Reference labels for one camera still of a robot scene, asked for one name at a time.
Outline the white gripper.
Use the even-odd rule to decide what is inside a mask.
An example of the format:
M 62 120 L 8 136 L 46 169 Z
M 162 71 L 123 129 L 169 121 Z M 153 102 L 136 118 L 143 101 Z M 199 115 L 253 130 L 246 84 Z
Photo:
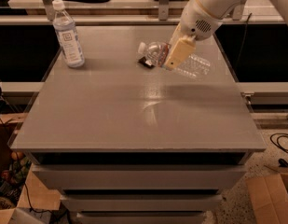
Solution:
M 217 0 L 189 0 L 170 40 L 164 67 L 173 70 L 196 49 L 196 41 L 205 40 L 222 24 L 222 10 Z

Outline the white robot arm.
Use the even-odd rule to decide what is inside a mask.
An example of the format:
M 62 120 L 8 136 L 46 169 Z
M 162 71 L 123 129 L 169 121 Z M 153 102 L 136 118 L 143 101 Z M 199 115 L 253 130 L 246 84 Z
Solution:
M 170 40 L 170 51 L 163 66 L 173 70 L 194 51 L 197 40 L 209 38 L 235 7 L 247 0 L 189 0 Z M 269 0 L 288 25 L 288 0 Z

